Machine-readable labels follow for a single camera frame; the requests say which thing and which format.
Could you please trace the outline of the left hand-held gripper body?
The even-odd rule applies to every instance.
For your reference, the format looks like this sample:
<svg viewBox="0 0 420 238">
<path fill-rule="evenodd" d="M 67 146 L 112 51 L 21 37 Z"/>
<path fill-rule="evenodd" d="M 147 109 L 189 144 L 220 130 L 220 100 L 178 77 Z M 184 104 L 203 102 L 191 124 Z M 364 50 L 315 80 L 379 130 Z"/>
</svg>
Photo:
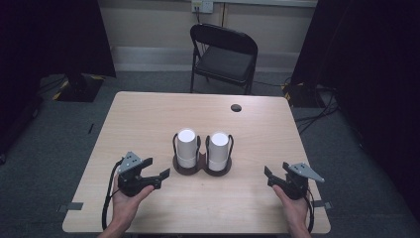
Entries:
<svg viewBox="0 0 420 238">
<path fill-rule="evenodd" d="M 145 159 L 141 159 L 133 152 L 128 152 L 118 169 L 118 188 L 129 197 L 137 195 L 147 186 L 141 176 L 142 170 L 139 168 L 142 160 Z"/>
</svg>

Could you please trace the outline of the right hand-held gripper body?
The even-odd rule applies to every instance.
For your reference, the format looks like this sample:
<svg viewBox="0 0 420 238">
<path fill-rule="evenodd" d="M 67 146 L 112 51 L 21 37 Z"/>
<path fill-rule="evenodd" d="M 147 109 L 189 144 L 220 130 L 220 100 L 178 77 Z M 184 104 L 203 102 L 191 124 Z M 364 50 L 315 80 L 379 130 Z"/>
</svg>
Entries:
<svg viewBox="0 0 420 238">
<path fill-rule="evenodd" d="M 287 196 L 297 200 L 306 196 L 309 179 L 324 182 L 325 179 L 318 175 L 310 166 L 305 163 L 289 165 L 290 173 L 286 174 L 288 186 Z"/>
</svg>

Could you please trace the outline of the stack of white paper cups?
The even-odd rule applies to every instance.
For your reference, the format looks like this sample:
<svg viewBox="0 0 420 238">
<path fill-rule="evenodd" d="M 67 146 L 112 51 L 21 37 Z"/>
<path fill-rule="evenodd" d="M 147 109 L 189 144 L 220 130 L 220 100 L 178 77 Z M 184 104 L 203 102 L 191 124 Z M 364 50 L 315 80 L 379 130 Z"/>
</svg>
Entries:
<svg viewBox="0 0 420 238">
<path fill-rule="evenodd" d="M 229 137 L 224 132 L 216 132 L 210 136 L 208 168 L 214 172 L 225 169 L 228 161 Z"/>
<path fill-rule="evenodd" d="M 176 136 L 176 156 L 179 165 L 191 169 L 196 165 L 197 135 L 190 128 L 180 130 Z"/>
</svg>

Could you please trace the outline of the dark double cup holder rack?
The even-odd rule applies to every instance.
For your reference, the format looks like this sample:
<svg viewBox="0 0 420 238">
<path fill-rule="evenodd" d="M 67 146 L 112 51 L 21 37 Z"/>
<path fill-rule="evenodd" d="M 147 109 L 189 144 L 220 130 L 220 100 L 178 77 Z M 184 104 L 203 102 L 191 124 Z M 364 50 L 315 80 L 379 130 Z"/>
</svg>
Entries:
<svg viewBox="0 0 420 238">
<path fill-rule="evenodd" d="M 210 136 L 207 136 L 204 140 L 204 142 L 201 142 L 201 138 L 197 135 L 197 150 L 196 150 L 196 165 L 191 168 L 191 169 L 185 169 L 183 167 L 181 167 L 179 165 L 179 163 L 177 162 L 177 156 L 176 156 L 176 136 L 177 133 L 172 137 L 172 148 L 173 148 L 173 159 L 172 159 L 172 163 L 173 163 L 173 167 L 175 168 L 175 170 L 184 176 L 192 176 L 196 173 L 198 173 L 199 171 L 204 171 L 206 174 L 212 176 L 212 177 L 221 177 L 224 176 L 225 174 L 227 174 L 231 167 L 232 167 L 232 151 L 233 151 L 233 147 L 234 147 L 234 138 L 232 135 L 228 135 L 229 137 L 229 151 L 228 151 L 228 161 L 227 161 L 227 165 L 225 167 L 225 169 L 223 169 L 220 172 L 214 172 L 211 171 L 208 168 L 208 154 L 209 154 L 209 141 L 210 141 Z"/>
</svg>

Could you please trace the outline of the person's right hand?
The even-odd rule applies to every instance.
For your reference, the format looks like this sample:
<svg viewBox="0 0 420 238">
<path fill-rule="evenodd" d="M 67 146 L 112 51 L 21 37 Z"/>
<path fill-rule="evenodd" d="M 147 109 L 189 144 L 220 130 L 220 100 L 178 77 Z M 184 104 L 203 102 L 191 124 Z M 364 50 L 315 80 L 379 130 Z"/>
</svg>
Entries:
<svg viewBox="0 0 420 238">
<path fill-rule="evenodd" d="M 289 229 L 306 230 L 306 216 L 308 212 L 306 200 L 304 198 L 298 200 L 289 198 L 278 185 L 274 185 L 272 189 L 282 203 Z"/>
</svg>

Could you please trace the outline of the person's left hand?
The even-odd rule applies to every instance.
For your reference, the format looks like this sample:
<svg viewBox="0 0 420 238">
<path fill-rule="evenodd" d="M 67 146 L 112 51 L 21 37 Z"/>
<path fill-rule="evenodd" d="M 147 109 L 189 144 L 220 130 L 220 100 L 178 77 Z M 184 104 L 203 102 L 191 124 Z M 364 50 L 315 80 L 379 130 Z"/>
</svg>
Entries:
<svg viewBox="0 0 420 238">
<path fill-rule="evenodd" d="M 136 217 L 137 211 L 141 202 L 150 195 L 155 188 L 152 185 L 148 185 L 143 188 L 137 195 L 129 197 L 122 193 L 118 185 L 115 183 L 113 187 L 113 214 L 111 226 L 118 227 L 123 231 L 127 230 Z"/>
</svg>

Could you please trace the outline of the grey tape strip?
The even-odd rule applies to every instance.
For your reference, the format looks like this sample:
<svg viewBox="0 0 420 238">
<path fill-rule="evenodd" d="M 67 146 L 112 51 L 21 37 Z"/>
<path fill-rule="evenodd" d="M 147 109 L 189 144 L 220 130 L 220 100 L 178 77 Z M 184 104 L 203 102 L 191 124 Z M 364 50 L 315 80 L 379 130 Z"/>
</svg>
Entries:
<svg viewBox="0 0 420 238">
<path fill-rule="evenodd" d="M 62 204 L 57 208 L 57 212 L 67 213 L 69 210 L 81 210 L 83 206 L 82 202 L 70 202 Z"/>
<path fill-rule="evenodd" d="M 333 208 L 333 204 L 330 201 L 314 200 L 312 205 L 313 207 L 324 207 L 326 210 Z"/>
</svg>

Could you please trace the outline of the black floor box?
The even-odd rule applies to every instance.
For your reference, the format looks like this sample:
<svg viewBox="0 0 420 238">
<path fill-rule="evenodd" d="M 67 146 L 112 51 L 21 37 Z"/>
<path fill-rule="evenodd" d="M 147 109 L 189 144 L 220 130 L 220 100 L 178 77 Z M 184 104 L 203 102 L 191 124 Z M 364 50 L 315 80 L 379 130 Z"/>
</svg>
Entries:
<svg viewBox="0 0 420 238">
<path fill-rule="evenodd" d="M 314 88 L 304 84 L 284 84 L 282 87 L 284 98 L 291 107 L 319 108 L 318 94 Z"/>
</svg>

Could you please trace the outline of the black stand base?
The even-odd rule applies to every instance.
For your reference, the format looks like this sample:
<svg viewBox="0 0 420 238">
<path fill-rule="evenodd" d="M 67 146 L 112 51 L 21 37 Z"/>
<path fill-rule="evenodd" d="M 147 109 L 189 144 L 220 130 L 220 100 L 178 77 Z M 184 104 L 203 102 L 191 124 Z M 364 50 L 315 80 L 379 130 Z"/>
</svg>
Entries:
<svg viewBox="0 0 420 238">
<path fill-rule="evenodd" d="M 104 77 L 91 74 L 67 74 L 65 82 L 52 97 L 55 101 L 93 102 Z"/>
</svg>

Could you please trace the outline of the black folding chair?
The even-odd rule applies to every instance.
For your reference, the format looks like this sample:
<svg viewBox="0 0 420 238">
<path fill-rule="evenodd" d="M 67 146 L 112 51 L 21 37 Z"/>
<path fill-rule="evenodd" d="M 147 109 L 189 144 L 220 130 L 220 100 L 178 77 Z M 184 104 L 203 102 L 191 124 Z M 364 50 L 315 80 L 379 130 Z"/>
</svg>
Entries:
<svg viewBox="0 0 420 238">
<path fill-rule="evenodd" d="M 228 28 L 199 23 L 190 29 L 193 60 L 190 91 L 195 75 L 242 86 L 252 92 L 259 48 L 247 34 Z"/>
</svg>

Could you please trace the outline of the black curtain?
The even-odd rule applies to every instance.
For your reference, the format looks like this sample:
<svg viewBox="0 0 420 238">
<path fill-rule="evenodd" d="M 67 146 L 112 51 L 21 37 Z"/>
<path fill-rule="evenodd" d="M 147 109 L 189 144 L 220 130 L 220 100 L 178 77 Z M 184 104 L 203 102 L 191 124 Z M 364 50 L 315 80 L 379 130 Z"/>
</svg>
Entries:
<svg viewBox="0 0 420 238">
<path fill-rule="evenodd" d="M 317 0 L 291 81 L 336 89 L 420 222 L 420 0 Z"/>
<path fill-rule="evenodd" d="M 0 0 L 0 156 L 51 74 L 116 75 L 98 0 Z"/>
</svg>

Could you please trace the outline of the white wall socket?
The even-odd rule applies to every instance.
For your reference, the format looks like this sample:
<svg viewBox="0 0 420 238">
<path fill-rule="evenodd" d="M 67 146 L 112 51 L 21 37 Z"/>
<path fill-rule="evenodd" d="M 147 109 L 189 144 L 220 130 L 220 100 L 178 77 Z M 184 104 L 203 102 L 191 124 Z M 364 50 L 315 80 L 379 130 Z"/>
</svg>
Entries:
<svg viewBox="0 0 420 238">
<path fill-rule="evenodd" d="M 214 2 L 211 0 L 191 0 L 192 13 L 212 14 L 214 11 Z"/>
</svg>

